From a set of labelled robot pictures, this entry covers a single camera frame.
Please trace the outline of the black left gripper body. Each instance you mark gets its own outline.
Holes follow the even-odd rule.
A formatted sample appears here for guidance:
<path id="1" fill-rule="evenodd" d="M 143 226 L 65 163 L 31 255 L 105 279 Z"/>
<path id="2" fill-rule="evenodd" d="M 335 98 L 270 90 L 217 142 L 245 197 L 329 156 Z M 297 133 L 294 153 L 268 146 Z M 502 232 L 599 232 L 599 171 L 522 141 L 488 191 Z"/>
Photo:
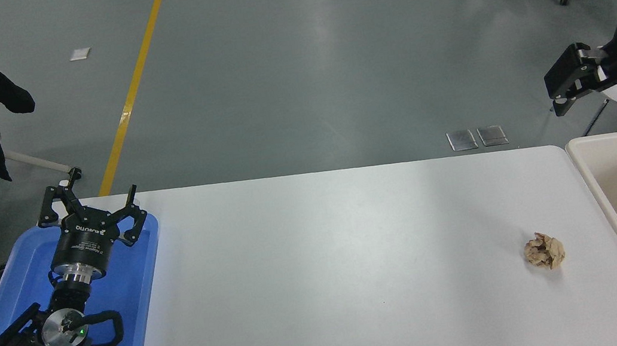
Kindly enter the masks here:
<path id="1" fill-rule="evenodd" d="M 92 267 L 94 272 L 107 270 L 118 237 L 117 224 L 110 216 L 110 212 L 96 209 L 66 215 L 61 221 L 51 270 L 62 275 L 66 267 L 74 264 Z"/>

